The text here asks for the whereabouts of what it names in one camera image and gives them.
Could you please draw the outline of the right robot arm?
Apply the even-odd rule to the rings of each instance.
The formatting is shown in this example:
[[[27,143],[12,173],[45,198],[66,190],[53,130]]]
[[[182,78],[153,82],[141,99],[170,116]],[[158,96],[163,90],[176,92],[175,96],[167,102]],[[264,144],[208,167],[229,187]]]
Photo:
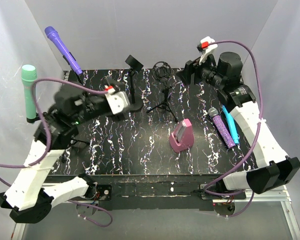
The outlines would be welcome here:
[[[262,194],[288,184],[300,169],[297,157],[289,155],[278,144],[265,120],[251,89],[241,82],[243,63],[234,52],[223,52],[215,61],[213,54],[204,60],[197,58],[185,63],[177,72],[182,82],[189,85],[202,81],[217,90],[219,101],[234,118],[250,147],[257,168],[235,171],[216,182],[217,195],[227,199],[235,191],[250,189]]]

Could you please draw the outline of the glitter purple microphone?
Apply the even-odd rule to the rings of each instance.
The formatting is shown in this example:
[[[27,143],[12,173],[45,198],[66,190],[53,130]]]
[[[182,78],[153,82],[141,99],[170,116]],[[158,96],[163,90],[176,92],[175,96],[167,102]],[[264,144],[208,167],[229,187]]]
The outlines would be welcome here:
[[[208,110],[208,115],[212,119],[215,127],[217,128],[218,132],[220,133],[222,139],[224,140],[225,145],[228,149],[233,148],[236,144],[233,141],[232,136],[230,135],[227,127],[225,126],[218,110],[215,107],[211,107]]]

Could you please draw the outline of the black round-base desk stand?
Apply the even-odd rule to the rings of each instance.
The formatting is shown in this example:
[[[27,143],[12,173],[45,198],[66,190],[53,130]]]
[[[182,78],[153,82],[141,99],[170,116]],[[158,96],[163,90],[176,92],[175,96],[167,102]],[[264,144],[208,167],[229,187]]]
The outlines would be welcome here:
[[[130,111],[131,112],[140,112],[143,108],[143,100],[140,96],[136,95],[135,84],[134,84],[134,76],[139,73],[144,67],[136,58],[134,58],[131,54],[125,60],[125,63],[130,66],[128,70],[129,77],[129,91],[131,96],[130,101]]]

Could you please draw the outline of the black tripod shock-mount stand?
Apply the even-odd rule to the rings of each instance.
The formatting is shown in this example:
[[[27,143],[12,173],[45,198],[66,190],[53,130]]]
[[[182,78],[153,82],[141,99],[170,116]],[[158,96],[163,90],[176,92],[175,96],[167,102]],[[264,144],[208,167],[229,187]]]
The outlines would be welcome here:
[[[161,110],[171,113],[172,117],[174,119],[174,122],[178,123],[179,122],[178,118],[172,111],[172,109],[170,107],[170,102],[169,102],[170,98],[171,98],[169,94],[170,94],[170,89],[172,88],[172,86],[168,85],[167,82],[171,78],[171,76],[172,76],[172,68],[167,62],[158,61],[154,64],[154,66],[152,67],[152,77],[154,80],[163,84],[163,89],[162,89],[161,93],[163,93],[164,99],[161,103],[148,109],[146,111],[146,113],[149,114],[150,112],[152,112],[155,109],[161,109]]]

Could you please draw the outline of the blue microphone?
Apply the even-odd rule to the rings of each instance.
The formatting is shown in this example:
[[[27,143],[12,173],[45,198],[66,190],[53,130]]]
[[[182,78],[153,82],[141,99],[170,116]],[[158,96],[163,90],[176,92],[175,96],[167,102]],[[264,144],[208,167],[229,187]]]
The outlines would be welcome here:
[[[226,107],[223,105],[222,106],[222,112],[225,115],[226,121],[227,121],[227,125],[228,125],[228,129],[229,129],[229,133],[232,137],[233,142],[238,145],[239,142],[239,135],[237,132],[237,128],[235,125],[235,121],[234,118],[231,116],[231,114],[228,112],[228,110],[226,109]]]

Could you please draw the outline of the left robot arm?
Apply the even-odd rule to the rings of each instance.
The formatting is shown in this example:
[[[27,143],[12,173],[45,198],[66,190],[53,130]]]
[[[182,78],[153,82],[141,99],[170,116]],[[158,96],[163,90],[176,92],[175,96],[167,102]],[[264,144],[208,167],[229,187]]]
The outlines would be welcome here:
[[[21,170],[5,192],[0,207],[10,209],[10,218],[19,224],[36,224],[57,205],[76,197],[91,200],[97,195],[97,182],[86,173],[50,187],[43,187],[58,158],[79,134],[79,125],[99,116],[121,120],[130,107],[125,91],[107,83],[103,91],[63,81],[48,112],[34,133],[29,154]]]

